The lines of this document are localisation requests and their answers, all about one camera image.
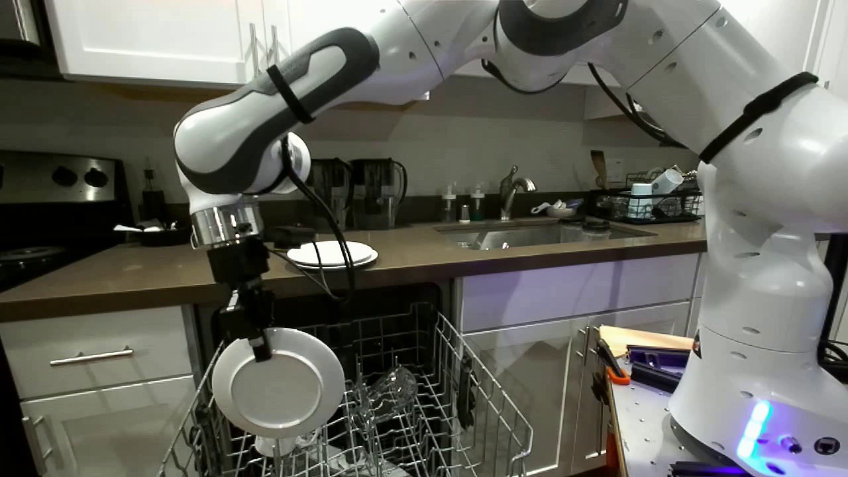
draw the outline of cabinet handle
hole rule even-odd
[[[124,349],[115,349],[115,353],[98,353],[98,354],[71,354],[71,357],[58,357],[58,360],[50,360],[50,369],[58,369],[58,365],[77,365],[77,364],[97,364],[97,360],[119,360],[119,357],[132,357],[136,349],[132,348],[124,348]]]
[[[36,437],[36,426],[41,426],[45,422],[45,417],[25,417],[22,425],[25,425],[25,434],[28,434],[28,446],[30,446],[30,454],[33,454],[33,464],[36,464],[36,471],[38,474],[48,474],[48,466],[45,460],[54,455],[54,449],[48,449],[45,454],[41,451],[38,446],[38,437]]]
[[[278,35],[275,23],[270,23],[270,64],[281,62],[281,50],[285,50],[285,55],[290,55],[290,50],[281,46],[281,35]]]

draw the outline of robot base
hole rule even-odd
[[[841,381],[817,365],[795,380],[730,373],[725,365],[690,354],[668,405],[684,433],[751,474],[848,474],[848,390]]]

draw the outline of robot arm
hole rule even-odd
[[[250,197],[293,192],[293,181],[278,181],[278,140],[320,111],[352,100],[408,104],[476,59],[514,91],[547,91],[578,62],[576,47],[624,22],[625,6],[535,3],[547,18],[523,0],[393,0],[363,30],[327,33],[241,91],[191,108],[176,128],[199,242],[216,248],[238,242],[237,233],[264,233]],[[298,135],[290,154],[305,178],[311,157]]]
[[[340,104],[413,100],[469,62],[521,93],[600,64],[693,152],[795,78],[718,0],[395,0],[373,23],[313,40],[176,128],[196,242],[216,280],[233,288],[225,312],[250,321],[241,337],[264,343],[267,324],[256,309],[270,303],[258,286],[265,248],[252,197],[290,192],[311,170],[293,129]],[[755,474],[845,474],[848,393],[815,365],[833,294],[815,233],[848,230],[848,107],[817,84],[780,97],[699,170],[711,247],[702,353],[672,413]]]

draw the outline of red object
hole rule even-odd
[[[619,384],[619,386],[632,386],[632,376],[621,376],[608,365],[608,381]]]

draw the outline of cup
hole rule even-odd
[[[688,181],[684,173],[672,168],[664,176],[657,176],[653,186],[657,197],[665,197],[665,194],[674,194],[680,186],[684,186],[684,181]]]
[[[653,210],[656,210],[656,186],[653,182],[635,182],[632,188],[632,202],[629,202],[629,218],[632,221],[653,221]]]

